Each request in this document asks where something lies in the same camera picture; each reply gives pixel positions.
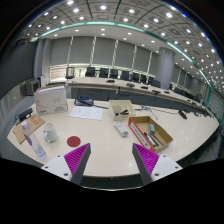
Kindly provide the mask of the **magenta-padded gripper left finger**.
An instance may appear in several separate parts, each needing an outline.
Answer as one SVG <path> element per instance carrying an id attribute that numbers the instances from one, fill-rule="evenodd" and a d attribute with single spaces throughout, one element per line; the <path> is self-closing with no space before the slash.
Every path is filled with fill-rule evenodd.
<path id="1" fill-rule="evenodd" d="M 91 145 L 87 143 L 64 156 L 57 155 L 48 163 L 43 165 L 42 169 L 79 185 L 90 154 Z"/>

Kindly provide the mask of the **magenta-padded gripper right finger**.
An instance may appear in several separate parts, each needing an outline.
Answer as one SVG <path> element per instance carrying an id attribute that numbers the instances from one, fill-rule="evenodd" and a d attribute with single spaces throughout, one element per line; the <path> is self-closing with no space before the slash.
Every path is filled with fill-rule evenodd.
<path id="1" fill-rule="evenodd" d="M 136 143 L 132 146 L 132 154 L 135 158 L 144 185 L 182 169 L 182 167 L 168 155 L 158 155 Z"/>

